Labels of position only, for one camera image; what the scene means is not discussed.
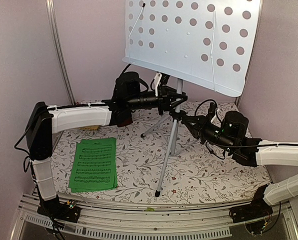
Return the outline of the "aluminium corner post right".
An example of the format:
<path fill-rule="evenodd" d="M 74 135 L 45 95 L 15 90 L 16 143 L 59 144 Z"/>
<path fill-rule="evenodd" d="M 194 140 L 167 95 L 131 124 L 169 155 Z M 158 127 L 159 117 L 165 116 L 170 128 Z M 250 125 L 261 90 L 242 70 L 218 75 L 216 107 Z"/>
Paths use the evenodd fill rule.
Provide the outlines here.
<path fill-rule="evenodd" d="M 241 98 L 242 98 L 241 96 L 236 98 L 236 100 L 235 100 L 235 105 L 236 106 L 239 106 L 239 104 L 241 102 Z"/>

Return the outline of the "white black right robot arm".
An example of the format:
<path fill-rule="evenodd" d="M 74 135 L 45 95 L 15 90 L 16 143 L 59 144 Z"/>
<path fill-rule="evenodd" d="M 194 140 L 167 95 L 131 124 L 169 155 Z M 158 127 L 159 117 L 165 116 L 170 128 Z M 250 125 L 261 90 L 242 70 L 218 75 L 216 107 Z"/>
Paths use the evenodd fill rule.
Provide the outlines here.
<path fill-rule="evenodd" d="M 246 137 L 249 120 L 238 111 L 229 111 L 220 126 L 211 122 L 214 113 L 183 116 L 182 123 L 201 143 L 210 143 L 227 152 L 242 166 L 268 165 L 298 167 L 298 142 L 276 142 Z M 298 174 L 278 183 L 266 184 L 255 192 L 247 205 L 233 207 L 230 217 L 241 222 L 272 214 L 272 206 L 298 196 Z"/>

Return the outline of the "aluminium front rail frame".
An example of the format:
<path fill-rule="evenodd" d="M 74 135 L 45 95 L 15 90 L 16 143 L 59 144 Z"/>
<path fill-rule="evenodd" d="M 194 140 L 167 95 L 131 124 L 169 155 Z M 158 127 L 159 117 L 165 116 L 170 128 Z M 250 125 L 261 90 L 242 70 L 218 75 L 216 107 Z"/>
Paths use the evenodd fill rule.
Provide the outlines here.
<path fill-rule="evenodd" d="M 13 240 L 298 240 L 291 205 L 273 208 L 271 216 L 235 223 L 230 203 L 141 204 L 75 196 L 81 208 L 76 223 L 52 221 L 37 213 L 37 192 L 23 194 L 11 232 Z"/>

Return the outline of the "white perforated music stand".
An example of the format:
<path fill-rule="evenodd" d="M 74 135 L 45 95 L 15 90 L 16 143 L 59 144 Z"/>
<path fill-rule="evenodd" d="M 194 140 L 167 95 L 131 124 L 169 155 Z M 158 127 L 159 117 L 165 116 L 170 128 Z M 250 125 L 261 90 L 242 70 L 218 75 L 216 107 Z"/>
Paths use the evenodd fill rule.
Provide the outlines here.
<path fill-rule="evenodd" d="M 242 95 L 260 0 L 128 0 L 125 57 L 228 97 Z"/>

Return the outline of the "aluminium corner post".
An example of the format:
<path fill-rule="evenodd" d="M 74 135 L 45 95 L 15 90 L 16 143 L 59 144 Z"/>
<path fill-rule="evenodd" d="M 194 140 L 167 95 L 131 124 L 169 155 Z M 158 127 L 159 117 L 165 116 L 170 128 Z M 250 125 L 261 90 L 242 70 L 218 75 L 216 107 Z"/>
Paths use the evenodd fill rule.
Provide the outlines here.
<path fill-rule="evenodd" d="M 242 98 L 241 96 L 236 98 L 236 100 L 235 100 L 235 105 L 236 106 L 239 106 L 239 104 L 241 102 L 241 98 Z"/>
<path fill-rule="evenodd" d="M 51 30 L 51 36 L 53 39 L 53 44 L 54 44 L 58 64 L 60 67 L 61 76 L 64 82 L 64 87 L 70 104 L 74 105 L 76 101 L 75 101 L 74 93 L 69 80 L 65 59 L 64 59 L 64 55 L 61 47 L 60 36 L 59 36 L 59 31 L 58 31 L 57 21 L 56 21 L 54 1 L 46 0 L 45 3 L 46 3 L 46 11 L 47 11 L 48 21 L 50 25 L 50 30 Z"/>

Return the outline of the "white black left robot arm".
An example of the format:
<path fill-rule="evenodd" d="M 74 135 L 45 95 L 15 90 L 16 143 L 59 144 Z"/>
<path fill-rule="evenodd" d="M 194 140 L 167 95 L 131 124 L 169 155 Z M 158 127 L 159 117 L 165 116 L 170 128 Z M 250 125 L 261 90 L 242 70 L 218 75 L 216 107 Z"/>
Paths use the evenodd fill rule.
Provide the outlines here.
<path fill-rule="evenodd" d="M 123 72 L 115 81 L 111 99 L 88 104 L 47 106 L 38 102 L 25 128 L 30 170 L 37 184 L 38 214 L 76 222 L 81 208 L 74 203 L 61 203 L 53 183 L 50 158 L 52 136 L 58 132 L 88 126 L 124 127 L 132 124 L 132 111 L 156 108 L 159 114 L 171 111 L 188 97 L 181 90 L 167 86 L 169 76 L 156 73 L 156 90 L 134 71 Z"/>

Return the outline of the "woven bamboo tray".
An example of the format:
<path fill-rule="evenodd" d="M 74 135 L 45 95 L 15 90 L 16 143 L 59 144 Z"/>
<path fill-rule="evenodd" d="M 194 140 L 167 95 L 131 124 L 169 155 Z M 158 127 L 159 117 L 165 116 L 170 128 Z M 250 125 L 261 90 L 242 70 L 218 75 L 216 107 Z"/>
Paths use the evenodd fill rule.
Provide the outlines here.
<path fill-rule="evenodd" d="M 84 126 L 84 127 L 79 127 L 78 129 L 80 130 L 85 130 L 85 131 L 96 131 L 99 129 L 98 125 L 91 125 L 91 126 Z"/>

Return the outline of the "green sheet music stack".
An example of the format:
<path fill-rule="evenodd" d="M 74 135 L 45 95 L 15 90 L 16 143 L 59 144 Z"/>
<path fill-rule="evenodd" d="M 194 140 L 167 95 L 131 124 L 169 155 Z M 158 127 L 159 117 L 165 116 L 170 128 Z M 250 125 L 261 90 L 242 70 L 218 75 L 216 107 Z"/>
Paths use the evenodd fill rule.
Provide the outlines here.
<path fill-rule="evenodd" d="M 116 139 L 82 139 L 76 145 L 68 187 L 72 193 L 117 187 Z"/>

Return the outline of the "dark red metronome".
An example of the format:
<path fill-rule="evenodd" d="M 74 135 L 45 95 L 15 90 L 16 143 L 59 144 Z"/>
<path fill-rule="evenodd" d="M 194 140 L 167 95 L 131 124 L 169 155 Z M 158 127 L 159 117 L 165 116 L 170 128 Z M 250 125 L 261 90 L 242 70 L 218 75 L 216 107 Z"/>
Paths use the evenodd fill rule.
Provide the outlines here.
<path fill-rule="evenodd" d="M 112 126 L 125 127 L 133 123 L 131 110 L 117 110 L 112 113 L 111 122 Z"/>

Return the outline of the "aluminium corner post left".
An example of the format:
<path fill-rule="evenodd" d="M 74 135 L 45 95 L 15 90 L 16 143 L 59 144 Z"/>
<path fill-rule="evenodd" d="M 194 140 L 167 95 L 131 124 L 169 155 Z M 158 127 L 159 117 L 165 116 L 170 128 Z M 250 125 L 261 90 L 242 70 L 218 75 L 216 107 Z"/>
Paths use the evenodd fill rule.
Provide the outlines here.
<path fill-rule="evenodd" d="M 61 47 L 60 36 L 59 36 L 59 31 L 58 31 L 57 21 L 56 21 L 54 1 L 46 0 L 45 3 L 46 3 L 46 11 L 47 11 L 48 21 L 50 25 L 50 30 L 51 30 L 51 36 L 53 39 L 53 44 L 54 44 L 58 64 L 60 67 L 61 76 L 64 82 L 64 87 L 70 104 L 74 105 L 76 101 L 75 101 L 74 93 L 69 80 L 65 59 L 64 59 L 64 55 Z"/>

